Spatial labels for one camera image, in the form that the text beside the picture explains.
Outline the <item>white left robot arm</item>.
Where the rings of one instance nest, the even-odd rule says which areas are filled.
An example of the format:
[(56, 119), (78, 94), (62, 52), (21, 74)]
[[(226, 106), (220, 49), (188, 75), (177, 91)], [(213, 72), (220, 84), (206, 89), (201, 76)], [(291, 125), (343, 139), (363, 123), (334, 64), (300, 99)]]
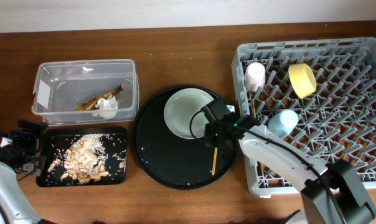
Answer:
[(48, 125), (20, 119), (17, 129), (0, 130), (0, 223), (51, 222), (36, 212), (19, 186), (44, 171), (47, 158), (39, 154), (40, 139)]

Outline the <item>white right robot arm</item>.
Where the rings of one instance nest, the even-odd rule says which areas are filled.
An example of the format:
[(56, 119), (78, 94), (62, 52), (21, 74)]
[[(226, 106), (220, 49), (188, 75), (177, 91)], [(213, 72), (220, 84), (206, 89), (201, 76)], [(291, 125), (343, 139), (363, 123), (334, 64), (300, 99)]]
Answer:
[(274, 135), (250, 116), (228, 123), (207, 113), (205, 140), (217, 148), (237, 147), (287, 180), (304, 209), (286, 223), (371, 223), (376, 206), (355, 168), (346, 160), (329, 163), (312, 157)]

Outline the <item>white tissue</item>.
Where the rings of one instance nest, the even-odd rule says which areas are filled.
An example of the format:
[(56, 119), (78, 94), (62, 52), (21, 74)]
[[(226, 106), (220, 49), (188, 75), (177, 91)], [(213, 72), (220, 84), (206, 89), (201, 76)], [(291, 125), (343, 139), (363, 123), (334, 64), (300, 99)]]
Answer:
[(114, 118), (117, 114), (118, 102), (113, 96), (109, 100), (100, 98), (94, 106), (93, 116), (101, 116), (105, 119)]

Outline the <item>gold snack wrapper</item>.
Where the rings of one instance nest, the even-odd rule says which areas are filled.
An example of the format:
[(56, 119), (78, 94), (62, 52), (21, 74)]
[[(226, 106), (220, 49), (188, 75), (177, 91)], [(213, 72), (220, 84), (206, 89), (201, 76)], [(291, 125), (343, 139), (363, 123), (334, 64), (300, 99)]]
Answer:
[(91, 98), (91, 99), (89, 99), (87, 101), (84, 101), (83, 103), (77, 104), (75, 106), (75, 109), (77, 111), (90, 111), (90, 110), (93, 110), (94, 107), (95, 107), (95, 105), (97, 104), (98, 100), (100, 100), (100, 99), (110, 100), (110, 99), (112, 99), (114, 96), (116, 96), (117, 94), (119, 94), (122, 91), (123, 91), (123, 85), (120, 84), (120, 85), (118, 85), (117, 87), (115, 87), (111, 91), (107, 91), (104, 94), (98, 95), (98, 96), (96, 96), (94, 98)]

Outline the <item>pink plastic cup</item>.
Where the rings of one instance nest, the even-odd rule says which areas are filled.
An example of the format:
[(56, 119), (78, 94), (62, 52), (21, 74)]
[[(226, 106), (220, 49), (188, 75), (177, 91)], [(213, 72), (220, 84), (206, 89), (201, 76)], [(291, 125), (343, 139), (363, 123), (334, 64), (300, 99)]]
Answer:
[(258, 62), (253, 62), (247, 66), (244, 75), (245, 87), (249, 91), (256, 92), (259, 87), (265, 86), (265, 67), (263, 64)]

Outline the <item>blue plastic cup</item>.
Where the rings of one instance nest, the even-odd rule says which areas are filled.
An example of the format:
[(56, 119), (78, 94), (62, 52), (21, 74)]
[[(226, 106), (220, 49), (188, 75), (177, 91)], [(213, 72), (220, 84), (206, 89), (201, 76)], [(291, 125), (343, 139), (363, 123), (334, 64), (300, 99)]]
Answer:
[(290, 134), (299, 121), (298, 114), (293, 110), (282, 110), (273, 116), (268, 122), (268, 129), (282, 138), (285, 134)]

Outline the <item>yellow bowl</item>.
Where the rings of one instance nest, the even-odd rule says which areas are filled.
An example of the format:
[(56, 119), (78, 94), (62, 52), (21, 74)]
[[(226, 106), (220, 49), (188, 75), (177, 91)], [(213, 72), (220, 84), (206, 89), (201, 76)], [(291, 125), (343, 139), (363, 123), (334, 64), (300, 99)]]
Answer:
[(311, 67), (305, 63), (291, 65), (288, 75), (294, 92), (303, 99), (316, 91), (317, 83)]

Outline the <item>wooden chopstick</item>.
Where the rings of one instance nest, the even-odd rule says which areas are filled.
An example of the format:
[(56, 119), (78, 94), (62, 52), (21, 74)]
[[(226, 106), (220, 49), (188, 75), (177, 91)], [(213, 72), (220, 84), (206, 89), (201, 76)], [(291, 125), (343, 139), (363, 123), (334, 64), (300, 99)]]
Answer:
[[(251, 101), (251, 105), (252, 105), (253, 117), (254, 117), (255, 119), (257, 119), (256, 103), (255, 103), (255, 100), (252, 100), (252, 101)], [(264, 164), (260, 163), (260, 168), (261, 168), (261, 169), (264, 169), (264, 168), (265, 168)]]
[(216, 166), (217, 166), (217, 154), (218, 154), (218, 148), (215, 147), (215, 148), (214, 148), (214, 156), (213, 156), (213, 160), (212, 160), (212, 170), (211, 170), (211, 174), (212, 174), (212, 176), (215, 175), (215, 171), (216, 171)]

